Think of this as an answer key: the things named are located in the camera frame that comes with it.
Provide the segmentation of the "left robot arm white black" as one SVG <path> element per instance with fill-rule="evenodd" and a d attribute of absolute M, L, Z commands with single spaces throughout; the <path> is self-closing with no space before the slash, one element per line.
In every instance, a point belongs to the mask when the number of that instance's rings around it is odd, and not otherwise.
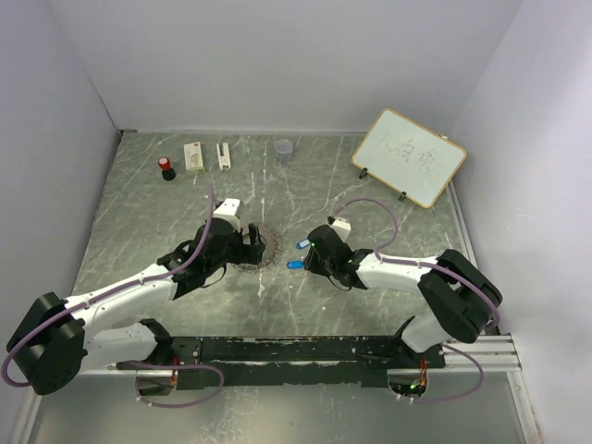
<path fill-rule="evenodd" d="M 105 364 L 143 361 L 163 368 L 173 347 L 158 322 L 143 320 L 122 329 L 113 325 L 136 309 L 208 287 L 208 278 L 228 265 L 259 265 L 264 251 L 258 224 L 236 228 L 215 217 L 194 239 L 133 277 L 65 299 L 54 292 L 38 297 L 8 341 L 7 359 L 38 395 L 54 393 L 82 371 Z"/>

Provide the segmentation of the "metal disc keyring holder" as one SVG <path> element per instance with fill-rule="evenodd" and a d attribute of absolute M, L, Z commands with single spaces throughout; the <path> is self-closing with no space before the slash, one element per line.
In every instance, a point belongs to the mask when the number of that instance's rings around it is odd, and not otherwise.
<path fill-rule="evenodd" d="M 235 268 L 245 272 L 256 272 L 269 265 L 272 265 L 276 259 L 279 250 L 279 238 L 276 232 L 269 228 L 265 223 L 258 223 L 261 244 L 265 246 L 262 261 L 257 265 L 238 264 Z"/>

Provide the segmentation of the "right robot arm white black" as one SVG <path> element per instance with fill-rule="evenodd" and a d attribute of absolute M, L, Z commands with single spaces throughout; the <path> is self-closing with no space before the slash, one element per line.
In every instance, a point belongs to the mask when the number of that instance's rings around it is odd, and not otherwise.
<path fill-rule="evenodd" d="M 405 258 L 347 244 L 350 231 L 325 224 L 307 236 L 304 269 L 328 278 L 343 290 L 386 289 L 421 295 L 429 307 L 408 319 L 395 333 L 384 355 L 356 355 L 375 363 L 395 361 L 406 368 L 425 352 L 450 339 L 472 344 L 489 324 L 499 321 L 500 291 L 460 252 L 447 249 L 438 256 Z"/>

